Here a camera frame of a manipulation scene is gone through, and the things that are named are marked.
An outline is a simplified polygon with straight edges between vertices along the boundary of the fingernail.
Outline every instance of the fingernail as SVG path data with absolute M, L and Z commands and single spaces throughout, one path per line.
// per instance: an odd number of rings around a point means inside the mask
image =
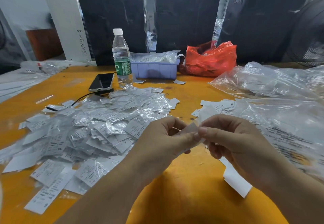
M 196 141 L 200 141 L 201 140 L 198 132 L 195 132 L 194 135 L 193 135 L 193 137 L 195 138 Z
M 201 134 L 201 135 L 205 135 L 207 132 L 208 132 L 208 129 L 206 127 L 200 127 L 198 129 L 198 132 Z

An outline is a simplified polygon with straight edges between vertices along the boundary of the left hand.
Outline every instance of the left hand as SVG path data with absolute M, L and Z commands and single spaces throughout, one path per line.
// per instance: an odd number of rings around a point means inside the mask
M 152 121 L 130 150 L 124 161 L 136 170 L 142 170 L 146 181 L 152 181 L 171 164 L 182 151 L 189 150 L 200 141 L 195 133 L 172 136 L 187 125 L 176 117 Z

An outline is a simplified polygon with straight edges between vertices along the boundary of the white bottle cap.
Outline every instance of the white bottle cap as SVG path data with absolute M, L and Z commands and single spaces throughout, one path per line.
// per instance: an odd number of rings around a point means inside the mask
M 112 29 L 114 35 L 123 35 L 123 29 Z

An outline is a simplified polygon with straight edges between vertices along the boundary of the hand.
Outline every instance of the hand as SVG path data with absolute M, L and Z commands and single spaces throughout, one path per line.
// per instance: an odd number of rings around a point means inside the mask
M 152 121 L 124 160 L 131 160 L 131 164 L 144 170 L 144 180 L 149 183 L 163 173 L 181 152 L 200 141 L 199 136 L 194 137 L 195 133 L 172 137 L 186 126 L 183 121 L 172 116 Z
M 245 180 L 260 190 L 277 181 L 279 172 L 291 167 L 245 119 L 215 115 L 202 122 L 198 133 L 214 158 L 224 156 Z

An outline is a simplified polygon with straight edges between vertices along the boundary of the table surface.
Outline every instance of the table surface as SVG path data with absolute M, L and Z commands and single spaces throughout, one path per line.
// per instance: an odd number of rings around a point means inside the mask
M 18 125 L 39 113 L 46 105 L 59 105 L 76 100 L 88 93 L 97 74 L 113 72 L 111 67 L 70 67 L 42 83 L 0 104 L 0 148 L 4 148 L 26 134 Z M 207 82 L 212 78 L 177 75 L 187 81 L 179 85 L 168 80 L 157 84 L 145 82 L 134 84 L 139 88 L 164 88 L 165 97 L 177 98 L 180 103 L 170 115 L 190 123 L 191 113 L 201 108 L 200 101 L 220 101 L 233 97 L 217 90 Z M 117 79 L 113 83 L 118 89 Z M 24 210 L 24 206 L 37 193 L 35 181 L 29 175 L 36 166 L 21 172 L 1 175 L 3 206 L 0 222 L 7 223 L 53 223 L 77 199 L 79 195 L 62 191 L 44 214 Z M 146 186 L 135 201 L 127 224 L 159 223 L 257 223 L 287 224 L 275 204 L 261 191 L 252 188 L 245 199 L 223 179 L 225 166 L 212 158 L 203 145 L 192 149 L 188 155 L 180 155 L 165 172 Z

